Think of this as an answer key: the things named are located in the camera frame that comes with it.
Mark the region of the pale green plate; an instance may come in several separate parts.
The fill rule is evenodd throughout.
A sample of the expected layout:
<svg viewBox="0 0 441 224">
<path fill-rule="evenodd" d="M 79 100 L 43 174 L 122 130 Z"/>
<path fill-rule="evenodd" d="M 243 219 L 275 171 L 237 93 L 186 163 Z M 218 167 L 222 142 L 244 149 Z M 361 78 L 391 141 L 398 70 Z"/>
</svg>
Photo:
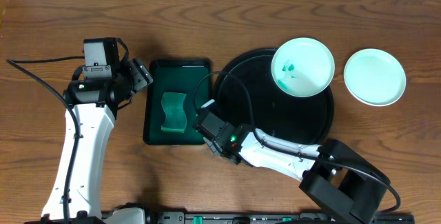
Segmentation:
<svg viewBox="0 0 441 224">
<path fill-rule="evenodd" d="M 276 50 L 270 71 L 274 83 L 284 93 L 305 98 L 329 86 L 334 77 L 335 61 L 323 43 L 301 37 L 285 42 Z"/>
<path fill-rule="evenodd" d="M 398 101 L 407 84 L 400 62 L 388 52 L 375 48 L 359 50 L 351 55 L 345 64 L 343 77 L 354 98 L 376 107 Z"/>
</svg>

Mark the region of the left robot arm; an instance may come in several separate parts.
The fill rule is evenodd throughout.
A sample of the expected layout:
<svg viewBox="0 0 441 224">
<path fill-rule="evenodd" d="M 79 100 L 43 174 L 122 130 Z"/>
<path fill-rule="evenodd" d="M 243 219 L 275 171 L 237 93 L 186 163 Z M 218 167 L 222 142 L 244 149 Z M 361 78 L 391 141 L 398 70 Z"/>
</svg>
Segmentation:
<svg viewBox="0 0 441 224">
<path fill-rule="evenodd" d="M 116 113 L 153 79 L 139 58 L 81 65 L 64 92 L 68 105 L 57 177 L 41 218 L 75 222 L 100 219 L 103 162 Z"/>
</svg>

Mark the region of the green wavy sponge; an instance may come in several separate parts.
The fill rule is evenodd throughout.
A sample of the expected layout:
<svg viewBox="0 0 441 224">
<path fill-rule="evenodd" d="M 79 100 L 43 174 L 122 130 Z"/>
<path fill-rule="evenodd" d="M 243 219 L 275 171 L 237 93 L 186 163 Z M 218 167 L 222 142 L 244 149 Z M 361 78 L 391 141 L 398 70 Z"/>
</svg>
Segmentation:
<svg viewBox="0 0 441 224">
<path fill-rule="evenodd" d="M 184 110 L 185 93 L 165 92 L 161 99 L 161 107 L 165 120 L 161 125 L 164 132 L 184 133 L 187 127 L 187 116 Z"/>
</svg>

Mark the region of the pale green plate bottom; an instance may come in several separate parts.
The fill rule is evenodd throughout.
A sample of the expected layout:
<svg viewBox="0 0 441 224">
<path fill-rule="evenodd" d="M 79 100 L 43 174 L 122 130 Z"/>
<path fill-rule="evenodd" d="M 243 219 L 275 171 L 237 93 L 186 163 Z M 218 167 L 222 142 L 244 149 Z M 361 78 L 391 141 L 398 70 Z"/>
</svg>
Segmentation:
<svg viewBox="0 0 441 224">
<path fill-rule="evenodd" d="M 398 101 L 407 84 L 400 62 L 388 52 L 375 48 L 359 50 L 351 55 L 345 64 L 343 77 L 354 98 L 376 107 Z"/>
</svg>

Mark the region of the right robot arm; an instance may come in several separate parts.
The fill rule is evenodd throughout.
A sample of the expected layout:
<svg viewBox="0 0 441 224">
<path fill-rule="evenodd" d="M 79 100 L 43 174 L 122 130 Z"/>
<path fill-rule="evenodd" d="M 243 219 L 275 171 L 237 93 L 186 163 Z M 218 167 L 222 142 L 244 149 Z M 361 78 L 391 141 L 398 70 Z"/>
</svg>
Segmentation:
<svg viewBox="0 0 441 224">
<path fill-rule="evenodd" d="M 303 145 L 251 125 L 235 127 L 224 121 L 195 128 L 215 155 L 296 179 L 299 188 L 337 221 L 369 223 L 381 213 L 386 192 L 395 192 L 387 176 L 335 139 L 324 145 Z"/>
</svg>

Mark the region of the pale green plate top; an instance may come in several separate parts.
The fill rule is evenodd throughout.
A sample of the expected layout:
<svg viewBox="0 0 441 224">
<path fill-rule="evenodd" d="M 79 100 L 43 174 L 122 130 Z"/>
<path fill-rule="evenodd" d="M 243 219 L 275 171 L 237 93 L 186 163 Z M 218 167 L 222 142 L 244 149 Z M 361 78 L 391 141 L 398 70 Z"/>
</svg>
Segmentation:
<svg viewBox="0 0 441 224">
<path fill-rule="evenodd" d="M 285 42 L 276 50 L 270 71 L 274 83 L 284 93 L 305 98 L 329 86 L 334 77 L 335 61 L 323 43 L 301 37 Z"/>
</svg>

